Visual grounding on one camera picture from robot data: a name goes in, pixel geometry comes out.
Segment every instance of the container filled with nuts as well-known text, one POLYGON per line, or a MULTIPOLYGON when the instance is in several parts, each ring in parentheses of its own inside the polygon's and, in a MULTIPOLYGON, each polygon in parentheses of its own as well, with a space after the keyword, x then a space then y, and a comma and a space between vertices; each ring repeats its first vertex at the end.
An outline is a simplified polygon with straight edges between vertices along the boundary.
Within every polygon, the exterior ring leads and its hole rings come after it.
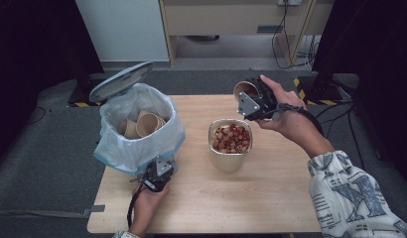
POLYGON ((252 143, 252 132, 245 121, 220 119, 209 126, 210 161, 223 172, 232 173, 240 169, 252 143))

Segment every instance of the desk panel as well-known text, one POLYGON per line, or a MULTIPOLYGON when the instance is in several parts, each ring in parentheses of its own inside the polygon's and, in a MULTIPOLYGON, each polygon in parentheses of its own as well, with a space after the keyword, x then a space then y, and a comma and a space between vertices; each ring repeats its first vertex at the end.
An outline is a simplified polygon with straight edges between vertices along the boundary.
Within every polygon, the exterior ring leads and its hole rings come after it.
MULTIPOLYGON (((149 233, 320 232, 309 195, 306 153, 280 134, 250 122, 253 148, 238 172, 224 174, 209 160, 207 130, 216 119, 242 119, 233 95, 171 96, 186 128, 179 171, 149 233)), ((106 168, 87 229, 91 233, 127 230, 131 176, 106 168)))

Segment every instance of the gray carpet floor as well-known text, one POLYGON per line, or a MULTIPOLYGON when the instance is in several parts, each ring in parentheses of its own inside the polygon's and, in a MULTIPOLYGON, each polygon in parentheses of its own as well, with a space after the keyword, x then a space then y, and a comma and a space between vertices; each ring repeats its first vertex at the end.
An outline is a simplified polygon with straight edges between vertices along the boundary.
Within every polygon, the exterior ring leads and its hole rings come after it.
MULTIPOLYGON (((248 77, 265 74, 294 90, 293 79, 307 71, 155 70, 145 82, 166 94, 231 94, 233 86, 248 77)), ((80 214, 94 203, 104 165, 92 152, 99 141, 99 107, 67 107, 76 86, 69 80, 44 90, 38 108, 15 140, 0 168, 0 211, 61 211, 80 214)), ((346 115, 351 104, 322 114, 324 131, 335 147, 346 151, 355 166, 379 181, 391 209, 407 222, 407 183, 391 162, 376 158, 375 148, 360 119, 350 112, 360 154, 346 115)), ((309 106, 317 115, 328 106, 309 106)), ((33 215, 0 215, 0 237, 111 237, 89 234, 87 218, 54 218, 33 215)), ((275 237, 242 235, 234 237, 275 237)), ((296 234, 295 237, 320 237, 296 234)))

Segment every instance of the white wall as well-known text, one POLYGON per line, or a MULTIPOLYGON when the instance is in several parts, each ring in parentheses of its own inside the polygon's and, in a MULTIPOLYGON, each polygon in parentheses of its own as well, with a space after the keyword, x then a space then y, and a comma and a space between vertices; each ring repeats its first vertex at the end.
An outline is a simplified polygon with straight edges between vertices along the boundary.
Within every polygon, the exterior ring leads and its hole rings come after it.
POLYGON ((101 61, 169 61, 158 0, 76 0, 101 61))

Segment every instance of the sleeve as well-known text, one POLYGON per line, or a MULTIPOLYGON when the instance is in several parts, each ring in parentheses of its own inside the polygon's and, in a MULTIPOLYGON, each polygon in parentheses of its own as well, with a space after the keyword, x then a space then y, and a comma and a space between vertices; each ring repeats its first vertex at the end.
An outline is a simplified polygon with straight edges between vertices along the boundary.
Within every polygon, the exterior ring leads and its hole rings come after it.
POLYGON ((141 238, 137 235, 134 235, 128 231, 117 231, 112 238, 141 238))
POLYGON ((407 237, 376 179, 336 151, 308 162, 310 195, 324 237, 407 237))

